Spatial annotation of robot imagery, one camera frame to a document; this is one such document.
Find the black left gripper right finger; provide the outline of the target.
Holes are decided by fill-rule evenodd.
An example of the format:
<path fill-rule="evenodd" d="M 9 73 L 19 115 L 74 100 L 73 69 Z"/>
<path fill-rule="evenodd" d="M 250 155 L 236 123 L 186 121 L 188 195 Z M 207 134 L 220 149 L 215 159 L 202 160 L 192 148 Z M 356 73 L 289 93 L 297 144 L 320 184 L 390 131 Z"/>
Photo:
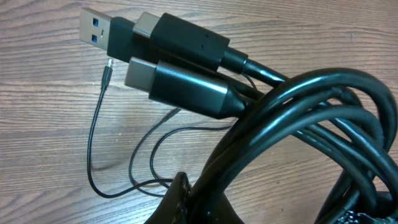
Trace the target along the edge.
<path fill-rule="evenodd" d="M 355 212 L 359 199 L 344 199 L 336 205 L 334 223 L 338 224 L 397 224 L 397 201 L 382 199 L 374 217 Z"/>

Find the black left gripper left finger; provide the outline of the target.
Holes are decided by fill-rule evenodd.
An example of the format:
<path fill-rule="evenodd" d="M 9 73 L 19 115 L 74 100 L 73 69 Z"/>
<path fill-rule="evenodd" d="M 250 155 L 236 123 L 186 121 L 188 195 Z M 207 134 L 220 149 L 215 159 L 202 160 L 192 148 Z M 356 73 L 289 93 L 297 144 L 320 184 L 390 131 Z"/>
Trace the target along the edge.
<path fill-rule="evenodd" d="M 188 219 L 186 201 L 190 193 L 190 183 L 187 174 L 178 172 L 160 202 L 155 212 L 145 221 L 145 224 L 171 223 L 236 223 L 236 212 L 228 199 L 222 197 L 212 212 L 206 211 L 203 217 Z"/>

